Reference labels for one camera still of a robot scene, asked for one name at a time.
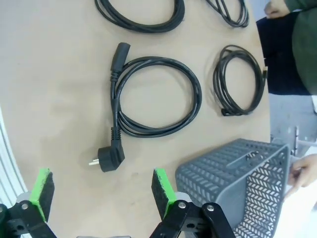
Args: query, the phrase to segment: basket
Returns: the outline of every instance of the basket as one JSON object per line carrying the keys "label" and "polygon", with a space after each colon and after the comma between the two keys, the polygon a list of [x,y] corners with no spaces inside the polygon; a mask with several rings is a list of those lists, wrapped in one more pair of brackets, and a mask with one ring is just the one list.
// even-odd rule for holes
{"label": "basket", "polygon": [[287,145],[238,139],[178,167],[177,189],[218,203],[237,238],[271,238],[289,170]]}

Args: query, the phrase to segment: person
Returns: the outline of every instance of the person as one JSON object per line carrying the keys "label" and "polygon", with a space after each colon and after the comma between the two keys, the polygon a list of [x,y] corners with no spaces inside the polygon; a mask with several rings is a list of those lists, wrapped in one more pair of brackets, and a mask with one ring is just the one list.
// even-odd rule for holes
{"label": "person", "polygon": [[307,187],[317,180],[317,154],[308,155],[296,161],[291,168],[288,184],[292,188],[286,193],[287,199],[301,187]]}
{"label": "person", "polygon": [[257,27],[269,92],[316,95],[317,0],[271,0],[264,11]]}

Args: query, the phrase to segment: green sweater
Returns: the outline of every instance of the green sweater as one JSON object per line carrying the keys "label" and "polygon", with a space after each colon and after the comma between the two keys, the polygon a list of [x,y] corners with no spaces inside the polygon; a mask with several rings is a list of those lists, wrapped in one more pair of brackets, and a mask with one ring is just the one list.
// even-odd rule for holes
{"label": "green sweater", "polygon": [[297,71],[308,91],[317,95],[317,0],[285,0],[290,11],[303,10],[293,31]]}

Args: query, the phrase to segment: wooden tabletop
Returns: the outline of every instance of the wooden tabletop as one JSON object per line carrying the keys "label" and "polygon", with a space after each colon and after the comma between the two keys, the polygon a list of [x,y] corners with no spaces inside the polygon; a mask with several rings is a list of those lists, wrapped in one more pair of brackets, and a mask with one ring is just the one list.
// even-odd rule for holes
{"label": "wooden tabletop", "polygon": [[[172,0],[116,0],[126,17],[146,24],[166,21]],[[238,1],[227,0],[233,16]],[[220,50],[237,44],[261,67],[264,60],[252,15],[245,29],[232,29],[203,0],[185,0],[184,21],[164,34],[140,34],[106,21],[93,0],[1,1],[0,103],[21,173],[31,188],[40,168],[54,173],[49,224],[59,238],[131,235],[147,238],[159,222],[151,191],[153,168],[162,167],[175,186],[178,165],[242,137],[269,141],[269,104],[249,116],[222,117],[211,94]],[[110,63],[119,42],[127,60],[162,56],[186,64],[198,77],[202,107],[187,127],[162,138],[122,136],[126,159],[114,172],[88,166],[110,143]],[[252,69],[233,60],[227,70],[232,97],[247,107],[254,94]],[[121,96],[123,111],[137,122],[164,126],[191,106],[191,85],[163,66],[135,73]]]}

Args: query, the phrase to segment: metal bolt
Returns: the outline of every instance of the metal bolt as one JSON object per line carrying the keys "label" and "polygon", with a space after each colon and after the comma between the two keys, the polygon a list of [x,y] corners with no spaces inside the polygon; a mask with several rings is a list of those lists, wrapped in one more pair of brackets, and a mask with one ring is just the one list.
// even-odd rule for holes
{"label": "metal bolt", "polygon": [[21,207],[22,207],[22,209],[23,209],[23,210],[26,210],[26,209],[28,209],[29,205],[28,205],[28,204],[26,204],[26,203],[24,203],[24,204],[22,204],[22,206],[21,206]]}
{"label": "metal bolt", "polygon": [[184,209],[184,208],[186,207],[186,204],[183,203],[183,202],[180,202],[180,203],[178,204],[178,207],[181,208],[181,209]]}
{"label": "metal bolt", "polygon": [[214,207],[211,206],[211,205],[208,205],[207,206],[207,210],[210,211],[210,212],[213,212],[214,211]]}

